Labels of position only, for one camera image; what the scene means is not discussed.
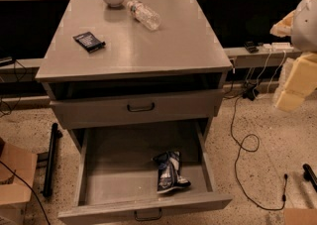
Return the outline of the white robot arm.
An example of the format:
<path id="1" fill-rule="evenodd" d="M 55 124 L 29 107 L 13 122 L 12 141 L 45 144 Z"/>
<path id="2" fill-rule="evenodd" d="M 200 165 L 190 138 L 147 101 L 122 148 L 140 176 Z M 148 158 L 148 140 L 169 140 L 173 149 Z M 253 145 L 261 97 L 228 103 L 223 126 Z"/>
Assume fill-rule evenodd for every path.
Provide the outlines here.
<path id="1" fill-rule="evenodd" d="M 290 36 L 293 46 L 301 51 L 277 89 L 275 107 L 289 112 L 317 88 L 317 0 L 302 0 L 269 32 L 281 38 Z"/>

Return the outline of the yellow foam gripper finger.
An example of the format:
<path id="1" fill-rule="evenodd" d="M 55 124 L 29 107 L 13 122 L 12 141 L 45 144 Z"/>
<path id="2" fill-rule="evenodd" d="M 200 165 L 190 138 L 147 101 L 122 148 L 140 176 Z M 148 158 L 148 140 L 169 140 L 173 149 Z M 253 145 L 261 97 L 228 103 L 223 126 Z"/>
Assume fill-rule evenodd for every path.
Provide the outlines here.
<path id="1" fill-rule="evenodd" d="M 292 34 L 293 16 L 294 11 L 291 11 L 282 20 L 274 24 L 269 32 L 276 37 L 290 36 Z"/>
<path id="2" fill-rule="evenodd" d="M 274 94 L 274 106 L 289 112 L 297 109 L 317 88 L 317 54 L 303 53 L 297 59 L 288 58 Z"/>

